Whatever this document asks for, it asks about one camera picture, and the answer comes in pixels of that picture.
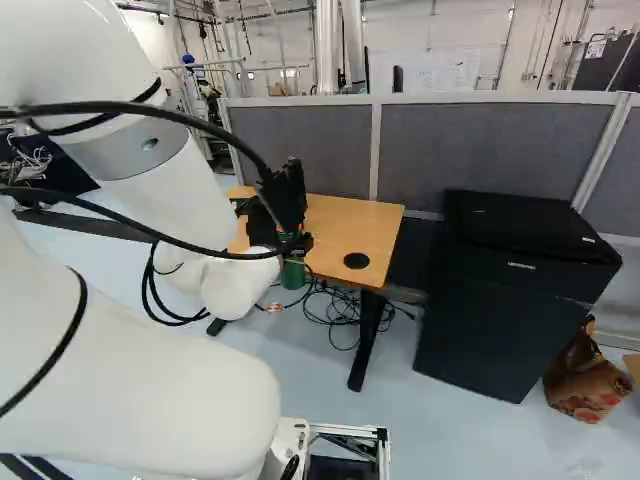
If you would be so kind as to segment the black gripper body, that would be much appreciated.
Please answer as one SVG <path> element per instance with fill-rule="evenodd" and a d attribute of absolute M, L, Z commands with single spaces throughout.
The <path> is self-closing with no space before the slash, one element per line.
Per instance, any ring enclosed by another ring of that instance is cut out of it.
<path fill-rule="evenodd" d="M 300 159 L 290 157 L 283 168 L 263 182 L 247 207 L 247 235 L 251 246 L 277 246 L 275 228 L 295 238 L 304 226 L 307 210 L 306 185 Z"/>

